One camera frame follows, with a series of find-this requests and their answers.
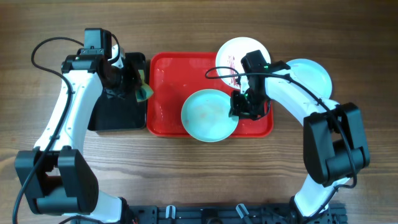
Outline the green yellow sponge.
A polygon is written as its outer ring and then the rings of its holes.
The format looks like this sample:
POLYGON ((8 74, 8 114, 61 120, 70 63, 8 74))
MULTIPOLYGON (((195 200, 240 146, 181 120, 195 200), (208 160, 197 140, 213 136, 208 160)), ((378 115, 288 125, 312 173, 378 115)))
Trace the green yellow sponge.
POLYGON ((139 88, 136 90, 136 100, 137 102, 143 102, 148 100, 154 94, 154 91, 145 82, 144 71, 138 70, 138 72, 139 72, 139 88))

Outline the light blue plate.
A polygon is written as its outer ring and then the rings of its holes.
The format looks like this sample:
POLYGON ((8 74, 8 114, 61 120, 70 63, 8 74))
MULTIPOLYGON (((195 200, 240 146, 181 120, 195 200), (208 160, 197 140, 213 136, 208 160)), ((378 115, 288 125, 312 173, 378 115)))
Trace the light blue plate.
POLYGON ((328 72, 317 62, 297 58, 287 62, 296 77, 324 98, 330 98, 333 91, 328 72))
POLYGON ((186 132, 202 142, 218 142, 228 138, 239 123, 230 115, 231 97, 215 89, 204 89, 190 95, 181 110, 186 132))

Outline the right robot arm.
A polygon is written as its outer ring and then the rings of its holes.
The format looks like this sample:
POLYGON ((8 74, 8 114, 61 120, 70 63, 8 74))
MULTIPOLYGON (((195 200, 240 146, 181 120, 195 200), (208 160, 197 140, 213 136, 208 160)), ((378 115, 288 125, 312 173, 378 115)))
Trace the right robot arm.
POLYGON ((354 103, 339 104, 317 93, 283 62, 268 63, 260 50, 241 59, 246 77, 244 93, 231 95, 231 115, 257 120, 267 114, 274 100, 303 126, 303 162, 308 172, 293 205, 302 221, 318 218, 339 189, 356 186, 357 174, 370 163, 370 153, 360 109, 354 103))

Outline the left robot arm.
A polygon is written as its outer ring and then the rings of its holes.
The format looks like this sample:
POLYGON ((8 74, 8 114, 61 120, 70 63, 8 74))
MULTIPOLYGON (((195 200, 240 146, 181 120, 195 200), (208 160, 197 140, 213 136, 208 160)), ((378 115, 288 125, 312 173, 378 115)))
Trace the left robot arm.
POLYGON ((92 223, 132 223, 126 200, 100 191, 83 156, 87 131, 140 129, 146 104, 145 56, 124 53, 116 36, 87 28, 74 55, 62 63, 62 87, 45 131, 29 151, 20 151, 15 169, 25 198, 36 215, 65 215, 92 223))

